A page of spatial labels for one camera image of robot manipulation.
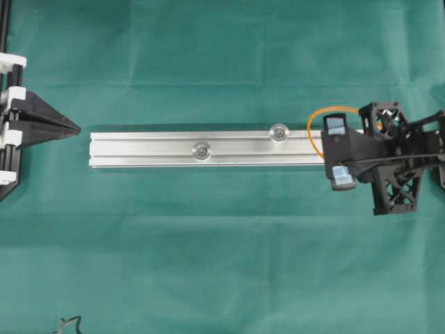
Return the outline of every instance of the green fabric background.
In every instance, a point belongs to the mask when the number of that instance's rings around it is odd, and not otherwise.
[[[301,125],[372,100],[430,115],[442,0],[13,0],[8,51],[83,132],[25,149],[0,203],[0,333],[74,315],[85,334],[445,331],[431,173],[417,213],[374,217],[370,186],[333,193],[322,168],[88,167],[90,132],[119,125]]]

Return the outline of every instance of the metal bar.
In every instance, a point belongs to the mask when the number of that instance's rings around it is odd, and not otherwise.
[[[312,136],[321,148],[321,133]],[[321,165],[306,131],[92,133],[93,168]]]

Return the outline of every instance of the white bracket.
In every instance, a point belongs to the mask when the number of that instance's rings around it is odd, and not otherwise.
[[[22,134],[19,130],[9,130],[9,122],[6,122],[0,131],[0,149],[4,149],[6,145],[22,144]]]
[[[0,104],[4,107],[5,111],[9,111],[11,108],[13,99],[26,100],[26,88],[13,86],[1,92]]]
[[[7,170],[0,170],[0,186],[7,186],[17,180],[16,172],[9,172]]]
[[[8,74],[13,71],[13,65],[26,67],[26,58],[15,54],[3,54],[0,52],[0,73]]]

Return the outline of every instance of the orange wire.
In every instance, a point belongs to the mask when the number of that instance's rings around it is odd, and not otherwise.
[[[333,113],[333,112],[342,112],[345,111],[347,113],[355,113],[358,115],[359,113],[359,109],[356,108],[351,108],[350,106],[328,106],[326,108],[322,108],[319,109],[315,112],[313,112],[310,116],[309,119],[307,120],[307,135],[309,136],[309,141],[312,144],[312,147],[315,149],[315,151],[317,152],[317,154],[321,157],[321,158],[325,158],[325,156],[323,155],[323,153],[318,149],[318,147],[315,145],[314,143],[314,139],[312,138],[311,135],[311,124],[312,124],[312,120],[317,117],[318,115],[322,114],[322,113]]]

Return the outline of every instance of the black clamp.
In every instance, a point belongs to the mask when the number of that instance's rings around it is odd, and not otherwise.
[[[323,119],[325,171],[334,190],[371,183],[379,215],[416,211],[426,168],[439,168],[445,188],[445,111],[408,122],[398,102],[374,102],[359,114],[363,133],[349,128],[343,113]],[[425,131],[431,123],[436,128]]]

